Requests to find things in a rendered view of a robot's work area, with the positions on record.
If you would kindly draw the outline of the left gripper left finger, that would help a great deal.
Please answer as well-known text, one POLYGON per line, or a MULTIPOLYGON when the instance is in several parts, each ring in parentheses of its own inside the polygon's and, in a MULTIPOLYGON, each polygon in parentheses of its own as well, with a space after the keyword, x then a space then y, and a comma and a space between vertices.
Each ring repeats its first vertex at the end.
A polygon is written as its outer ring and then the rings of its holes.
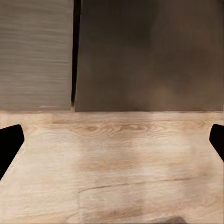
POLYGON ((0 129, 0 180, 24 143, 20 124, 0 129))

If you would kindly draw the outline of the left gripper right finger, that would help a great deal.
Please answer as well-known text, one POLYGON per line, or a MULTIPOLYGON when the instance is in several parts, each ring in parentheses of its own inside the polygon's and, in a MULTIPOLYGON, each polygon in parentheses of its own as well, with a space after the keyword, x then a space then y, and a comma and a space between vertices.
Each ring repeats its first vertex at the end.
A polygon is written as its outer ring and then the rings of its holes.
POLYGON ((209 141, 224 162, 224 126, 213 124, 209 141))

